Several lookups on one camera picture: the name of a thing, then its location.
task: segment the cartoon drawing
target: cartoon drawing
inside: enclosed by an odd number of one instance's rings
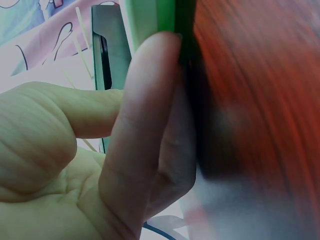
[[[0,48],[0,63],[0,73],[3,78],[28,70],[25,54],[18,45],[8,45]]]
[[[8,9],[16,5],[20,0],[0,0],[0,8]]]
[[[49,57],[43,62],[53,62],[57,58],[58,51],[62,45],[62,43],[71,35],[73,32],[73,25],[72,22],[67,22],[65,25],[62,26],[58,38],[56,40],[55,46],[52,50],[52,53],[49,55]]]
[[[47,11],[49,4],[53,4],[54,8],[57,9],[64,4],[64,1],[63,0],[39,0],[39,5],[42,10],[45,21],[50,18],[49,12]]]

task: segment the green object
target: green object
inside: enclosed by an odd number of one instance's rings
[[[151,35],[174,32],[176,0],[120,0],[119,3],[131,55]]]

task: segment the palm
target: palm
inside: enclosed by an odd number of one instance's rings
[[[32,196],[21,196],[21,201],[25,200],[23,198],[29,201],[3,203],[0,226],[6,224],[6,231],[16,235],[9,237],[0,232],[0,236],[3,239],[33,240],[101,239],[78,203],[89,189],[98,185],[103,160],[103,154],[79,148],[74,160],[52,183]]]

